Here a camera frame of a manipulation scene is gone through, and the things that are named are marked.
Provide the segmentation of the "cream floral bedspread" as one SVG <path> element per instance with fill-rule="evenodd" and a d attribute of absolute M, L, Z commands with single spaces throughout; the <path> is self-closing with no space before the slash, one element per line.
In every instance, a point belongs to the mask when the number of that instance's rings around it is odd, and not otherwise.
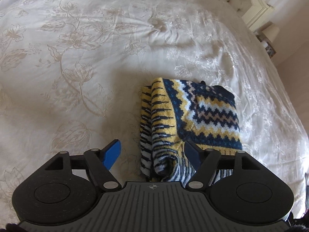
<path fill-rule="evenodd" d="M 244 150 L 305 212 L 308 137 L 277 70 L 222 0 L 19 0 L 1 11 L 1 226 L 15 188 L 62 150 L 121 141 L 119 182 L 141 181 L 141 89 L 155 78 L 235 96 Z"/>

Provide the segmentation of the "navy yellow patterned knit sweater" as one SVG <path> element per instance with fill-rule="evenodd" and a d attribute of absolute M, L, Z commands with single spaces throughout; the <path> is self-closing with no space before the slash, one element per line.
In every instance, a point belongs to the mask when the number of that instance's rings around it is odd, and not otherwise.
<path fill-rule="evenodd" d="M 156 78 L 141 89 L 141 172 L 149 181 L 186 185 L 196 170 L 186 141 L 234 155 L 242 150 L 233 93 L 222 86 Z"/>

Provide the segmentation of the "picture frame right nightstand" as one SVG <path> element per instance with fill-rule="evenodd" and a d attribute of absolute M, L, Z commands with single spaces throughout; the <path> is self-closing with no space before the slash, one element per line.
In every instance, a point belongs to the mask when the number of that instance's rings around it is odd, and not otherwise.
<path fill-rule="evenodd" d="M 266 52 L 270 58 L 273 58 L 273 56 L 277 53 L 270 44 L 266 47 Z"/>

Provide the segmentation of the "white cylinder device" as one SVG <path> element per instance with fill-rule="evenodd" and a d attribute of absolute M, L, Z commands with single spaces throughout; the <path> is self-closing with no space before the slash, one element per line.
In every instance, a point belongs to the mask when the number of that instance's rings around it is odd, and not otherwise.
<path fill-rule="evenodd" d="M 263 40 L 263 41 L 261 42 L 261 44 L 262 44 L 262 46 L 263 46 L 264 48 L 267 48 L 267 47 L 268 47 L 268 43 L 267 43 L 265 40 Z"/>

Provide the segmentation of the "right beige table lamp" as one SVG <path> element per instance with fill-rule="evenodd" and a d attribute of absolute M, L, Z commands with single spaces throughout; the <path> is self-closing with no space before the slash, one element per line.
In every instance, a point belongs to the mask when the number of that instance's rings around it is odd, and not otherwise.
<path fill-rule="evenodd" d="M 279 32 L 280 28 L 276 24 L 271 24 L 262 31 L 262 34 L 272 43 L 276 39 Z"/>

